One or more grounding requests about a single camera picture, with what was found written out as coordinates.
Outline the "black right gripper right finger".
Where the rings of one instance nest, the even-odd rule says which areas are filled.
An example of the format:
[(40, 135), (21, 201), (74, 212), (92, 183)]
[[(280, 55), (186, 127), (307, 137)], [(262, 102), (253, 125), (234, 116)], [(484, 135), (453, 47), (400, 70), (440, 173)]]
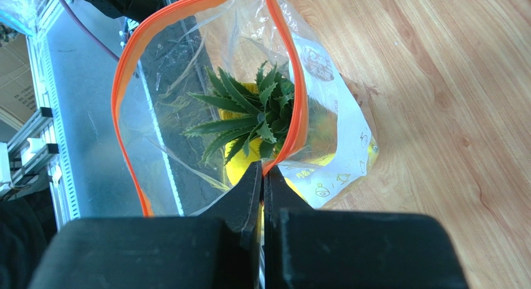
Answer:
[(266, 288), (467, 288), (443, 226), (411, 213), (322, 211), (264, 178)]

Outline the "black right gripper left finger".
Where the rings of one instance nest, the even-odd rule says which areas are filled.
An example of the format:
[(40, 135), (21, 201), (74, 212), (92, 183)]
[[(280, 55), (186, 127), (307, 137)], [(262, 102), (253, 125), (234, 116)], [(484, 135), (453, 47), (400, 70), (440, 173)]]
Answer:
[(31, 288), (258, 288), (262, 166), (197, 216), (86, 218), (53, 238)]

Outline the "orange toy pineapple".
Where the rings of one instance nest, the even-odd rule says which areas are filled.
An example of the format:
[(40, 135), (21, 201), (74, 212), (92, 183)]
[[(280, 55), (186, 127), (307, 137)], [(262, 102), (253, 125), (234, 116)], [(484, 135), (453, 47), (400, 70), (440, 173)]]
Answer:
[[(224, 157), (225, 164), (242, 150), (250, 154), (252, 140), (261, 139), (258, 155), (261, 159), (278, 157), (288, 142), (289, 131), (295, 126), (295, 85), (288, 78), (288, 63), (269, 65), (264, 61), (257, 68), (252, 82), (258, 93), (248, 91), (242, 81), (221, 67), (206, 68), (208, 93), (190, 93), (190, 97), (215, 109), (219, 117), (196, 123), (183, 130), (187, 138), (210, 137), (201, 161), (209, 163), (225, 145), (236, 141)], [(240, 117), (222, 120), (219, 110), (241, 114)]]

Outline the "clear zip top bag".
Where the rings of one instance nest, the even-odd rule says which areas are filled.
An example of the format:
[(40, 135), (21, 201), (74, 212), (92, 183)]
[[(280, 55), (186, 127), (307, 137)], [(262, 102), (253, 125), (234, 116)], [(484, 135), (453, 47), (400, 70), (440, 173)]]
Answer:
[(144, 216), (188, 216), (251, 163), (321, 208), (373, 166), (368, 105), (287, 0), (178, 0), (130, 34), (112, 120)]

